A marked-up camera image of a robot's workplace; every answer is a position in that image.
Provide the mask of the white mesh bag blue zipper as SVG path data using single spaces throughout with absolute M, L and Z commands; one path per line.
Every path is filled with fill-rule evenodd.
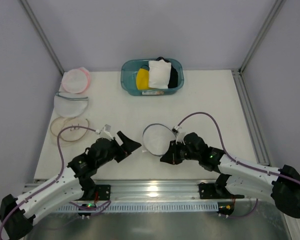
M 162 123 L 151 123 L 142 132 L 142 153 L 162 157 L 169 148 L 170 141 L 176 139 L 176 134 Z

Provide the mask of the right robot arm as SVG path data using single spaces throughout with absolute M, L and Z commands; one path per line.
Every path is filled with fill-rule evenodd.
M 185 135 L 182 141 L 171 141 L 160 158 L 171 165 L 185 160 L 197 161 L 205 170 L 218 173 L 214 187 L 223 198 L 252 197 L 300 219 L 300 174 L 294 167 L 285 164 L 276 168 L 230 156 L 223 149 L 208 146 L 194 132 Z

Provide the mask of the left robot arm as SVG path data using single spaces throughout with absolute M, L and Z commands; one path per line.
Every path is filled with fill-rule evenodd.
M 0 205 L 0 239 L 5 231 L 11 240 L 20 240 L 43 218 L 95 190 L 92 176 L 108 162 L 121 162 L 142 145 L 117 132 L 119 144 L 109 132 L 101 136 L 68 164 L 62 163 L 59 174 L 17 197 L 5 196 Z

